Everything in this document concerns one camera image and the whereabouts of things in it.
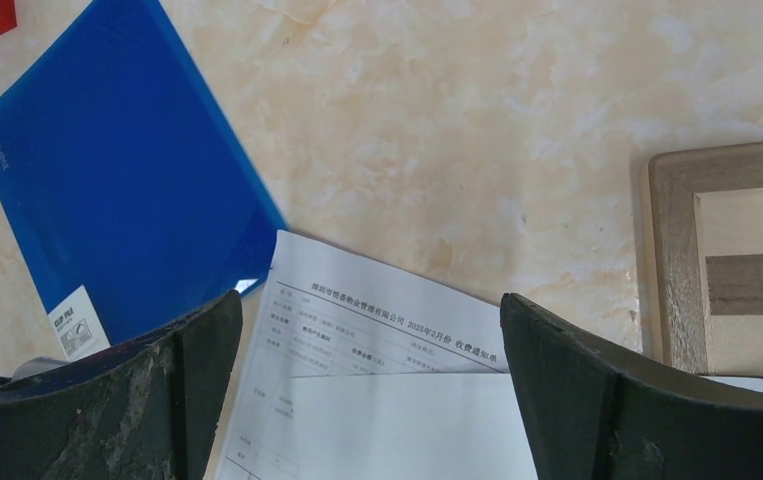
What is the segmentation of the blue clip file folder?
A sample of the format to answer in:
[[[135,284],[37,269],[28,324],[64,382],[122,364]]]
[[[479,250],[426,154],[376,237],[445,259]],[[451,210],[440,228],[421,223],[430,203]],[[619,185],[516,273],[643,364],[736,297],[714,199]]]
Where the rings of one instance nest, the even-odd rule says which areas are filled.
[[[2,94],[0,201],[52,324],[111,344],[253,290],[286,226],[157,1],[91,2]]]

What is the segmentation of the English printed paper sheet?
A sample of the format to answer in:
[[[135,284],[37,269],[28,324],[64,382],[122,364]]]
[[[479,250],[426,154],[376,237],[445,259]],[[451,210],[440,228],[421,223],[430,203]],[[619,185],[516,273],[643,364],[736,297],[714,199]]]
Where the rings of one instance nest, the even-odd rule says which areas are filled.
[[[510,375],[284,381],[302,479],[535,479]]]

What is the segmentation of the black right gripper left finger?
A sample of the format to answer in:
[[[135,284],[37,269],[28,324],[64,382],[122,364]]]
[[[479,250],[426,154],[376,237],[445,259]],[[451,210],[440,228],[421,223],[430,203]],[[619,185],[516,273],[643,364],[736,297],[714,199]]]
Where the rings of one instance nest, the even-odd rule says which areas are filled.
[[[230,291],[169,324],[0,379],[0,479],[200,479],[243,328]]]

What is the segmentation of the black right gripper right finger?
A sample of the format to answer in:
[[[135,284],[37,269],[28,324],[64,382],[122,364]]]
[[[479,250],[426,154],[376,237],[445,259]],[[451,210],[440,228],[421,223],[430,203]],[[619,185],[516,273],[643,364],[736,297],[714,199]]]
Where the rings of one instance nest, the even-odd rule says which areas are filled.
[[[693,375],[507,293],[500,324],[542,479],[763,479],[763,393]]]

